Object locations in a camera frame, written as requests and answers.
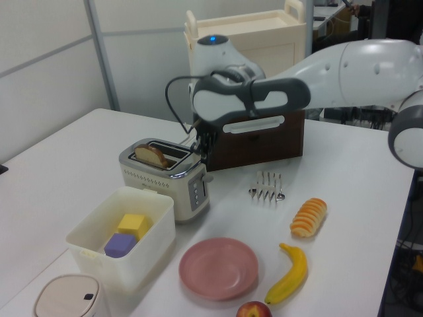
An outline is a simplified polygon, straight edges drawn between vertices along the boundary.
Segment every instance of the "toast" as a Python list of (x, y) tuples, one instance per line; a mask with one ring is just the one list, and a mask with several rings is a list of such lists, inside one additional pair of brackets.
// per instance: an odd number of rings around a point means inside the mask
[(158, 166), (161, 168), (169, 167), (169, 162), (163, 153), (148, 144), (140, 144), (135, 148), (135, 157), (140, 162)]

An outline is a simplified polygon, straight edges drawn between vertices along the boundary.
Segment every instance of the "plate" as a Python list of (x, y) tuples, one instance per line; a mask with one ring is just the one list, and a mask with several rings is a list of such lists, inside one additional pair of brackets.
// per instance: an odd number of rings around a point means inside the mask
[(212, 238), (185, 252), (179, 263), (182, 283), (210, 300), (226, 300), (247, 292), (258, 275), (254, 252), (241, 241)]

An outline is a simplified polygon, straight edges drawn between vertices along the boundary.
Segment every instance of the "yellow sponge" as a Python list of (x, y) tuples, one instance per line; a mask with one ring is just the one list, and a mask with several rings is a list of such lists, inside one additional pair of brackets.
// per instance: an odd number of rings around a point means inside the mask
[(118, 225), (118, 232), (132, 234), (138, 242), (150, 228), (151, 221), (148, 216), (126, 213)]

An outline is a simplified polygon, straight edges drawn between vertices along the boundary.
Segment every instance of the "apple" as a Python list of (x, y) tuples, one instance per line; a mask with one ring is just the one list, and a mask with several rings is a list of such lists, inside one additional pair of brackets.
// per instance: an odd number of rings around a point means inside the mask
[(242, 304), (236, 317), (272, 317), (272, 313), (263, 302), (252, 301)]

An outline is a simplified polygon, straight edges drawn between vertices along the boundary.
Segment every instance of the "purple block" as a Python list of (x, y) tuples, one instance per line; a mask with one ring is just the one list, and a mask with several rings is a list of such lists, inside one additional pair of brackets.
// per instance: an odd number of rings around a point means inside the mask
[(130, 253), (136, 244), (137, 240), (132, 234), (115, 233), (107, 242), (104, 251), (111, 258), (121, 258)]

